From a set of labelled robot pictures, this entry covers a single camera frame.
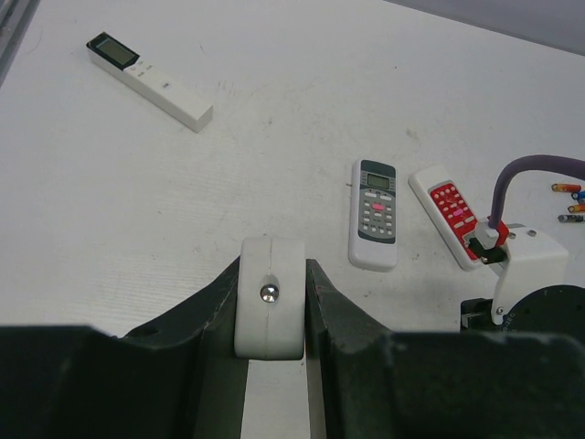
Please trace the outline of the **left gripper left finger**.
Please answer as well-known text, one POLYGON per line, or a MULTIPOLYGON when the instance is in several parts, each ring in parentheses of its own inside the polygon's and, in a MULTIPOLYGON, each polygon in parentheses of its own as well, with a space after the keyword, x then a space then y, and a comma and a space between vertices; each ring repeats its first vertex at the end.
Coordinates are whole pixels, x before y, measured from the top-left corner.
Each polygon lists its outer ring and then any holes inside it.
POLYGON ((237 438, 248 363, 234 352, 239 266, 123 337, 1 329, 4 438, 237 438))

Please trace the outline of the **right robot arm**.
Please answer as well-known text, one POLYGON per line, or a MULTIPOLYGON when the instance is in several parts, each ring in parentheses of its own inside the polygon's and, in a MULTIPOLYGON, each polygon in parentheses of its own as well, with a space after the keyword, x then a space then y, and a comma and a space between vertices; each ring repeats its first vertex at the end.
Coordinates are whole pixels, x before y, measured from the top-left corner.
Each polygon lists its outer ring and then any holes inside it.
POLYGON ((461 303, 460 330, 484 332, 542 332, 569 336, 584 343, 584 288, 551 285, 521 299, 503 322, 491 317, 492 299, 470 299, 461 303))

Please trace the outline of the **slim white remote control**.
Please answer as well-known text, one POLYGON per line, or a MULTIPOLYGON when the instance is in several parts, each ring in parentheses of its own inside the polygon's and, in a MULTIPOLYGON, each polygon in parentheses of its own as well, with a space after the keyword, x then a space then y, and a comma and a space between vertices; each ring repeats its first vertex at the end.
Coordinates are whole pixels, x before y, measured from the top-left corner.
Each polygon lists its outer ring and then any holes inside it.
POLYGON ((250 367, 243 437, 310 438, 306 256, 301 240, 251 237, 239 258, 234 350, 250 367))

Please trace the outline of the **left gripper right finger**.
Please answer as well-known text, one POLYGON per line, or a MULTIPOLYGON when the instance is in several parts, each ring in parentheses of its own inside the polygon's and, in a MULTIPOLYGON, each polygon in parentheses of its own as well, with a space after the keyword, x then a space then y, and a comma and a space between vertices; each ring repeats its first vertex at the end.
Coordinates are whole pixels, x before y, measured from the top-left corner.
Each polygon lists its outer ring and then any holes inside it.
POLYGON ((535 332, 397 333, 306 263, 314 438, 581 438, 584 347, 535 332))

